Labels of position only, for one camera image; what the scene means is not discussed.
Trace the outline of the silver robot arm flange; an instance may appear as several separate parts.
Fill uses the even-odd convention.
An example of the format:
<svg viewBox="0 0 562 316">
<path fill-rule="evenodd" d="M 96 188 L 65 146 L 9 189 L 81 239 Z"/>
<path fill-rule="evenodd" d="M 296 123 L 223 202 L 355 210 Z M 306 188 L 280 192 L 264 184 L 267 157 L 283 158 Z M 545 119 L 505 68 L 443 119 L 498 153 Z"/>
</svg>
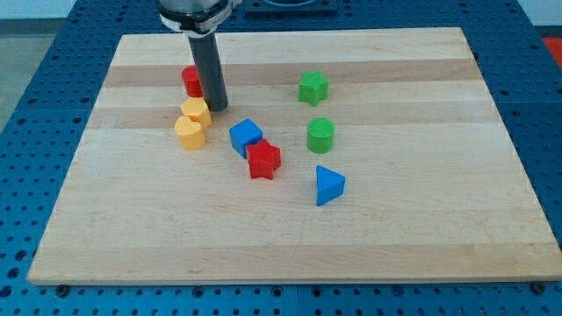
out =
<svg viewBox="0 0 562 316">
<path fill-rule="evenodd" d="M 196 36 L 214 32 L 232 14 L 242 0 L 156 0 L 164 25 L 174 32 Z"/>
</svg>

